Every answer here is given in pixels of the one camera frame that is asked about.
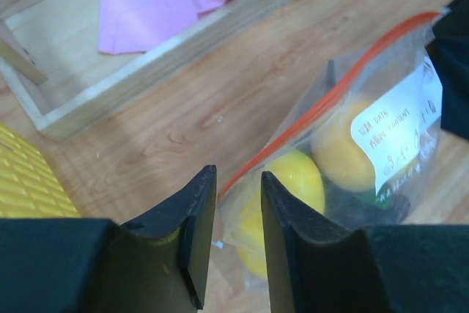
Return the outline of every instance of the yellow textured mat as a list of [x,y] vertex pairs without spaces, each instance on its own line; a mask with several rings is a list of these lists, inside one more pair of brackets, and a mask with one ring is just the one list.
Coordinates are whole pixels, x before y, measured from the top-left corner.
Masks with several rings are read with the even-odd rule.
[[0,217],[79,217],[32,144],[0,124]]

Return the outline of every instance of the wooden box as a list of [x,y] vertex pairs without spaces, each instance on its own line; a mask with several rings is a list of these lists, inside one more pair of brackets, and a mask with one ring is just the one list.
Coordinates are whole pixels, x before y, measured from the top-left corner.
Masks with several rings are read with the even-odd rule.
[[145,54],[117,56],[97,51],[99,1],[0,0],[0,72],[36,129],[57,141],[291,0],[235,0]]

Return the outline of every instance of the yellow ball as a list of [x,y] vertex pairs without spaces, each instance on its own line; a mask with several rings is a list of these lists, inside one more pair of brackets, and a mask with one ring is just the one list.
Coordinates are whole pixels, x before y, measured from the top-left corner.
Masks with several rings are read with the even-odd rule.
[[[287,190],[301,201],[323,214],[325,209],[324,187],[319,169],[306,154],[293,150],[266,165]],[[260,205],[260,189],[255,190],[251,201],[240,214],[240,230],[249,238],[252,252],[239,248],[240,258],[254,275],[267,279],[264,231]]]
[[[373,164],[350,133],[352,121],[371,104],[373,100],[367,97],[356,97],[340,108],[344,111],[335,108],[311,139],[313,158],[322,174],[352,192],[368,191],[375,184]],[[408,167],[403,166],[399,175],[407,170]]]

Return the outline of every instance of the white label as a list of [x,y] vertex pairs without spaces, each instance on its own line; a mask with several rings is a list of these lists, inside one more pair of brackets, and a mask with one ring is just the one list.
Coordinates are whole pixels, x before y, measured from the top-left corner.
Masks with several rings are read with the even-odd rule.
[[443,86],[441,85],[432,60],[424,60],[424,80],[421,104],[420,131],[424,132],[441,117],[443,105]]
[[420,153],[420,134],[441,116],[443,88],[429,58],[362,111],[350,126],[382,186]]

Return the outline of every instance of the ziplock bag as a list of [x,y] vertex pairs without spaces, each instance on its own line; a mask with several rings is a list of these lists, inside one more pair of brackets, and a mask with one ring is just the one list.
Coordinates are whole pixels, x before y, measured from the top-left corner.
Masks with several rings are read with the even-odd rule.
[[425,46],[438,12],[330,60],[267,146],[222,189],[224,242],[247,287],[267,288],[261,173],[337,224],[399,224],[421,201],[440,135],[442,86]]

